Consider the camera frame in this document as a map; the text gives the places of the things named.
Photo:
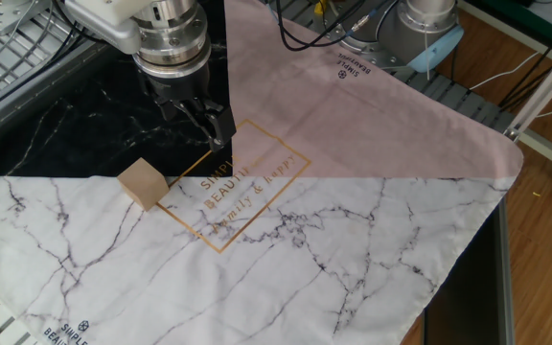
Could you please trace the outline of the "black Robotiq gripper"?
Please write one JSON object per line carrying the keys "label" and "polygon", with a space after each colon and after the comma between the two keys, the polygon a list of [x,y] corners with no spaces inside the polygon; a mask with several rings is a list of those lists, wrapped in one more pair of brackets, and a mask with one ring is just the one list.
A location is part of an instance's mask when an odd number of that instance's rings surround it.
{"label": "black Robotiq gripper", "polygon": [[164,120],[173,120],[178,109],[205,134],[210,151],[218,152],[237,129],[231,107],[209,99],[208,60],[209,55],[198,55],[181,64],[158,65],[134,56],[140,87],[154,98]]}

